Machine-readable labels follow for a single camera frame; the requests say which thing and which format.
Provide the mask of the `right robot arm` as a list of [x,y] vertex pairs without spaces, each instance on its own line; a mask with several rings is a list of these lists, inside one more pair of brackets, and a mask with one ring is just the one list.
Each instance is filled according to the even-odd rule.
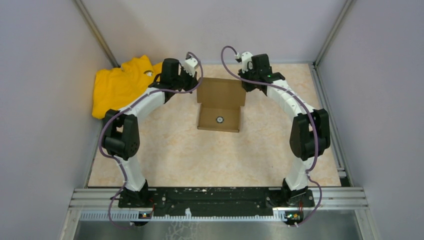
[[292,119],[289,145],[295,160],[283,179],[276,202],[295,206],[307,194],[309,173],[318,157],[331,144],[329,114],[302,100],[285,77],[272,70],[267,54],[253,55],[246,51],[236,54],[235,59],[241,63],[238,76],[242,78],[242,87],[247,92],[260,90]]

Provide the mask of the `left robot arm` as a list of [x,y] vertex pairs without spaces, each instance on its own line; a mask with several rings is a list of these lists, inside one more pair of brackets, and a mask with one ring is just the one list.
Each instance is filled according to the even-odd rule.
[[197,75],[197,69],[202,69],[202,66],[195,56],[187,56],[183,62],[166,58],[161,72],[153,77],[140,96],[118,110],[106,112],[98,148],[104,157],[115,160],[122,172],[123,186],[116,196],[120,208],[143,208],[151,203],[148,181],[137,158],[139,126],[175,94],[190,94],[196,90],[203,80]]

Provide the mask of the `brown cardboard box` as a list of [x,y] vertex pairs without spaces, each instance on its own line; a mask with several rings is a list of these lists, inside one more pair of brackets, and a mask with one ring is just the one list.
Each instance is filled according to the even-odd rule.
[[196,90],[197,129],[239,133],[246,91],[237,79],[205,77]]

